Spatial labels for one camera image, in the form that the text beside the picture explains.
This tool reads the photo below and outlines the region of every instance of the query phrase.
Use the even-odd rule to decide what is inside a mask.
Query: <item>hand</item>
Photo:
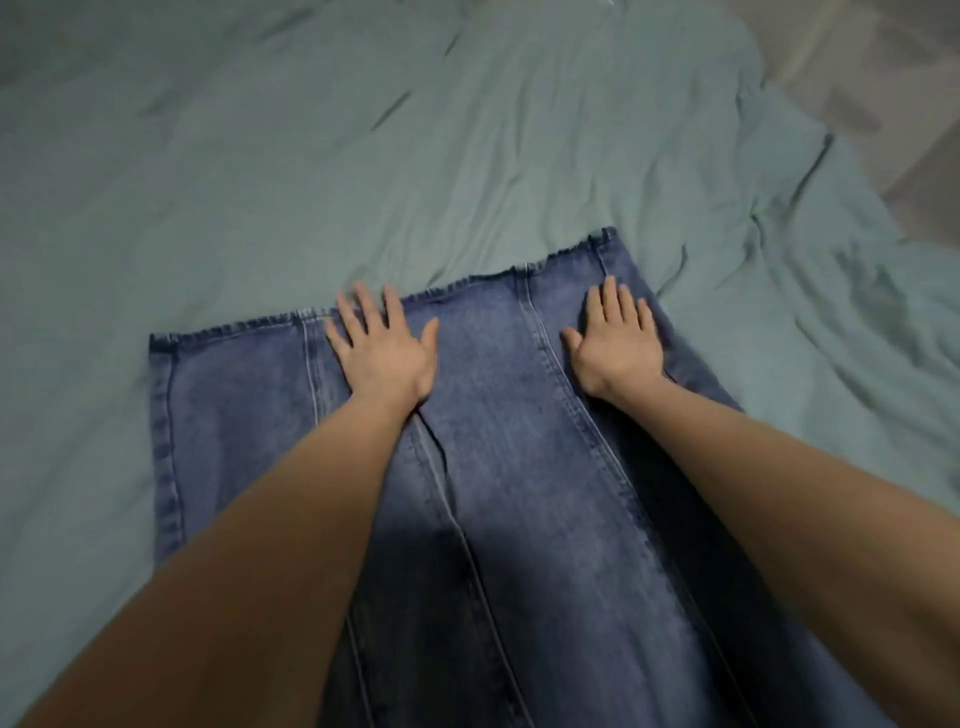
[[[440,322],[431,319],[417,340],[410,335],[403,305],[393,286],[383,288],[386,326],[367,286],[357,283],[355,290],[366,328],[357,320],[347,297],[338,293],[337,308],[350,342],[340,335],[329,319],[326,320],[326,338],[340,359],[355,397],[395,407],[406,417],[433,388]]]
[[[587,335],[567,327],[564,340],[583,390],[619,406],[631,388],[663,380],[663,346],[646,301],[634,302],[630,288],[617,287],[613,276],[603,288],[603,302],[597,286],[587,292]]]

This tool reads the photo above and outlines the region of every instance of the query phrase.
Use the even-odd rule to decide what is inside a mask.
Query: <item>finger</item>
[[[620,283],[616,289],[620,297],[620,312],[623,314],[623,323],[630,324],[633,327],[638,326],[636,306],[634,306],[634,294],[630,292],[630,286],[626,283]]]
[[[423,333],[420,335],[420,343],[434,356],[437,355],[437,337],[439,331],[440,319],[432,318],[426,323],[426,326],[423,327]]]
[[[387,306],[387,326],[409,331],[407,317],[403,314],[403,303],[392,285],[383,286],[383,303]]]
[[[580,349],[580,345],[584,343],[584,336],[576,328],[566,327],[561,332],[564,335],[564,341],[566,342],[566,347],[570,350],[571,354],[577,352]]]
[[[350,342],[354,345],[362,339],[367,333],[363,330],[363,324],[357,321],[356,314],[353,313],[353,306],[342,293],[337,294],[337,308],[340,310],[340,318],[344,320],[344,328],[349,334]]]
[[[603,323],[603,305],[600,303],[600,289],[592,285],[589,291],[587,291],[587,328]]]
[[[363,318],[367,322],[367,333],[380,333],[383,330],[383,318],[380,316],[380,309],[373,302],[370,289],[363,283],[357,283],[353,286],[353,290],[356,292],[357,301],[360,302],[360,308],[363,309]]]
[[[611,324],[623,323],[620,300],[616,297],[616,278],[607,276],[603,281],[603,312]]]
[[[337,354],[337,358],[340,359],[340,363],[343,364],[344,357],[350,353],[350,344],[347,343],[347,339],[340,335],[340,331],[337,330],[333,319],[327,319],[324,327],[326,328],[326,340],[330,342],[330,346]]]
[[[657,322],[654,321],[654,312],[650,310],[645,299],[636,302],[636,313],[640,317],[640,328],[648,333],[657,333]]]

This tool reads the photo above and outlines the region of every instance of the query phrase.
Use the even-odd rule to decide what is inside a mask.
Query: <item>bed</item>
[[[354,280],[413,292],[616,225],[748,412],[960,512],[960,252],[901,236],[723,8],[98,0],[14,20],[0,724],[150,577],[148,333]]]

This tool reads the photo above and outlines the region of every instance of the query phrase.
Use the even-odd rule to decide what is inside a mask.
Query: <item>denim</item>
[[[441,319],[439,371],[387,471],[322,725],[885,723],[669,456],[578,389],[560,331],[605,275],[651,305],[666,374],[736,407],[613,229],[405,298],[415,335]],[[151,338],[158,563],[346,401],[325,317],[342,329],[310,309]]]

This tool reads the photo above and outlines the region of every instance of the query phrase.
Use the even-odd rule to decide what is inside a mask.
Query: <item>right hand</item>
[[[619,406],[631,389],[645,390],[663,381],[663,346],[650,306],[634,300],[626,284],[613,276],[587,292],[587,333],[564,329],[573,372],[592,397]]]

